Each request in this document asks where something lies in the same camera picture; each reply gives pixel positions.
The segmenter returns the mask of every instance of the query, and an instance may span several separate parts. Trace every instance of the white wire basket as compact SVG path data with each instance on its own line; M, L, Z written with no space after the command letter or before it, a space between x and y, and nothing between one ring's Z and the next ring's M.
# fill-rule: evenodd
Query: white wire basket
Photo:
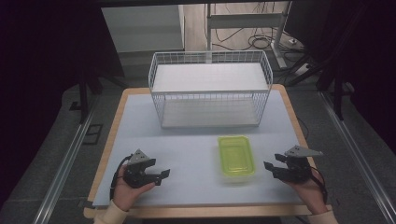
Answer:
M258 126L273 83L265 52L157 52L148 86L163 128Z

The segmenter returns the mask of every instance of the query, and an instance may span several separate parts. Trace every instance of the cable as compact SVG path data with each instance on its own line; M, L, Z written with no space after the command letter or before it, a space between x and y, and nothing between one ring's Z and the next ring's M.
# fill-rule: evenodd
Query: cable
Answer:
M306 136L304 136L304 138L305 138L305 140L308 139L308 136L309 136L309 129L308 129L308 127L307 127L306 124L303 122L303 120L300 119L299 117L297 117L297 120L299 120L299 121L303 124L303 126L305 127L305 129L306 129Z
M219 44L212 44L213 46L218 46L218 47L221 47L221 48L224 48L224 49L228 49L228 50L247 50L247 49L250 49L252 46L250 45L249 47L247 47L247 48L245 48L245 49L230 49L230 48L227 48L227 47L225 47L225 46L222 46L222 45L219 45Z
M114 190L115 190L116 185L117 185L117 179L119 178L119 171L120 171L120 168L121 168L121 166L122 166L126 161L128 161L128 160L131 159L131 158L132 158L132 155L131 155L131 156L125 157L125 158L120 162L119 167L117 167L116 173L114 173L114 175L113 175L113 180L111 181L111 186L110 186L110 200L113 199L113 196L114 196Z
M267 45L265 47L259 47L256 45L256 42L258 41L265 41L267 42ZM266 49L271 45L270 41L268 41L265 35L253 35L247 40L247 42L250 46L253 46L256 49Z
M323 180L323 185L326 186L326 182L324 180L323 174L317 168L315 168L313 166L311 166L311 168L314 169L316 172L318 172L318 174L320 175L320 178L322 178L322 180Z
M231 14L231 11L230 11L230 9L228 9L228 7L227 7L227 3L225 4L225 8L227 9L228 13L230 13L230 14Z
M233 37L234 35L238 34L238 33L239 33L241 30L243 30L243 29L245 29L245 28L241 28L241 29L237 30L237 31L234 32L232 35L228 36L227 38L225 38L225 39L223 39L223 40L220 40L220 38L219 38L218 29L216 29L215 32L216 32L216 37L218 38L218 41L219 41L220 43L222 43L222 42L224 42L224 41L230 39L230 38Z

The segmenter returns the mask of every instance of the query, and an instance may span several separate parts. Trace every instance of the yellow-green tray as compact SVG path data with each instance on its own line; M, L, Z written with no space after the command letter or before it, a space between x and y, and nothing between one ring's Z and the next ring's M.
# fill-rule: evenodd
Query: yellow-green tray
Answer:
M253 175L255 166L248 138L221 136L218 138L221 169L225 175Z

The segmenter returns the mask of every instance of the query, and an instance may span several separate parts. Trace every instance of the wooden table edge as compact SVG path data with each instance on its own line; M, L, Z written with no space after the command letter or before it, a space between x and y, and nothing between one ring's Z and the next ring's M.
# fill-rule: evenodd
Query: wooden table edge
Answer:
M288 111L291 124L300 146L307 147L304 134L301 130L297 117L291 105L291 101L284 86L274 84L272 90L277 90L282 96L282 100ZM105 149L99 166L92 182L92 188L88 196L88 201L93 202L97 193L98 187L102 181L104 171L113 148L114 141L117 135L117 130L120 126L120 120L125 107L125 103L130 94L149 94L148 88L126 89L120 98L120 103L113 119L111 129L105 144ZM308 158L312 166L315 163L312 158ZM94 218L97 214L102 214L106 208L84 208L84 217ZM205 207L145 207L135 208L130 210L132 217L138 218L161 218L161 217L273 217L273 216L299 216L309 215L310 212L305 205L301 204L267 204L267 205L243 205L243 206L205 206Z

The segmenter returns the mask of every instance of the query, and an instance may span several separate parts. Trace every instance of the aluminum rail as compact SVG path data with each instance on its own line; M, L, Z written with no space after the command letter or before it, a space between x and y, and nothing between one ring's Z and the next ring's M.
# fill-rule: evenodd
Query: aluminum rail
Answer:
M356 166L358 167L359 171L361 172L361 176L363 177L364 181L366 182L367 187L373 194L376 203L378 204L379 209L381 210L382 214L385 217L385 220L389 224L396 223L396 211L395 207L393 206L392 200L385 192L382 184L376 178L373 170L370 168L367 160L364 159L361 150L359 149L358 144L353 139L349 129L345 125L343 121L341 121L337 115L334 113L332 109L332 100L330 96L324 94L323 92L319 92L320 97L322 98L327 111L329 112L335 127L340 132L343 137L344 142L346 143L346 148L349 151L353 161L355 162Z
M59 166L58 171L49 186L49 190L47 191L47 194L35 215L35 220L33 221L34 224L49 222L52 211L59 199L61 191L64 187L64 183L78 154L82 140L84 139L85 133L90 126L93 111L96 108L98 100L99 96L92 96L88 116L85 121L78 126L76 135L74 136L69 149L67 149L66 153L64 154L64 159L62 160L61 165Z

